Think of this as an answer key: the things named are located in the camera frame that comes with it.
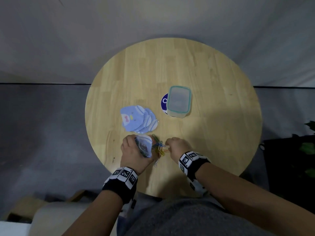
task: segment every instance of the plastic container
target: plastic container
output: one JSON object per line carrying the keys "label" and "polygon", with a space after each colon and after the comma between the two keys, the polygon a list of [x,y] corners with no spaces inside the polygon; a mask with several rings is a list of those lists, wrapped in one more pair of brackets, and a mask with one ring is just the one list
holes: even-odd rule
{"label": "plastic container", "polygon": [[172,117],[184,118],[190,111],[191,90],[188,87],[172,86],[168,91],[166,108]]}

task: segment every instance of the stack of penguin bags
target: stack of penguin bags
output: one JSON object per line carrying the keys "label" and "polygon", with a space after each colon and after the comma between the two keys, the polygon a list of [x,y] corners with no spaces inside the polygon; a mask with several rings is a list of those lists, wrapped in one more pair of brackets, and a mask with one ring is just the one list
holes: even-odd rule
{"label": "stack of penguin bags", "polygon": [[157,128],[158,120],[149,108],[127,106],[120,109],[120,114],[126,131],[144,134]]}

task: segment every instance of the teal container rim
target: teal container rim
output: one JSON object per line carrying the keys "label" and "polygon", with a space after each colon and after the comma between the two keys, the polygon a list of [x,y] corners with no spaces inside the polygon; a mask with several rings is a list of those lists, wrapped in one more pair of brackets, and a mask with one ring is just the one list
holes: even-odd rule
{"label": "teal container rim", "polygon": [[[189,103],[188,103],[188,109],[186,112],[174,111],[174,110],[171,110],[168,108],[170,93],[171,93],[172,88],[174,88],[174,87],[189,90]],[[184,86],[179,86],[179,85],[174,85],[174,86],[169,88],[168,95],[167,95],[167,106],[166,106],[167,109],[169,109],[170,111],[175,112],[175,113],[188,113],[190,111],[190,105],[191,105],[191,89],[190,88],[184,87]]]}

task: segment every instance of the fabric wall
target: fabric wall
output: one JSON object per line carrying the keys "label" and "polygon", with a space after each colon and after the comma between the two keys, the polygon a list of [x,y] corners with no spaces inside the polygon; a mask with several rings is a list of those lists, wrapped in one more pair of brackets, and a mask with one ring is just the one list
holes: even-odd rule
{"label": "fabric wall", "polygon": [[0,82],[91,83],[119,50],[183,37],[253,85],[315,87],[315,0],[0,0]]}

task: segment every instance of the wooden tabletop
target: wooden tabletop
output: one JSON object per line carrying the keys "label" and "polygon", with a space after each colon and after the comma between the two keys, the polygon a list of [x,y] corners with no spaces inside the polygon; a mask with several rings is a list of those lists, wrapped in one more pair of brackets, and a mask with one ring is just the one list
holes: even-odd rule
{"label": "wooden tabletop", "polygon": [[[161,99],[173,85],[192,91],[191,113],[173,118]],[[244,72],[221,52],[181,38],[150,39],[113,56],[96,75],[85,105],[90,143],[100,161],[114,172],[120,145],[131,132],[122,127],[120,109],[150,108],[159,120],[153,132],[163,142],[179,137],[212,163],[240,175],[252,160],[262,132],[262,115],[254,88]],[[139,177],[137,190],[169,198],[196,196],[169,153]]]}

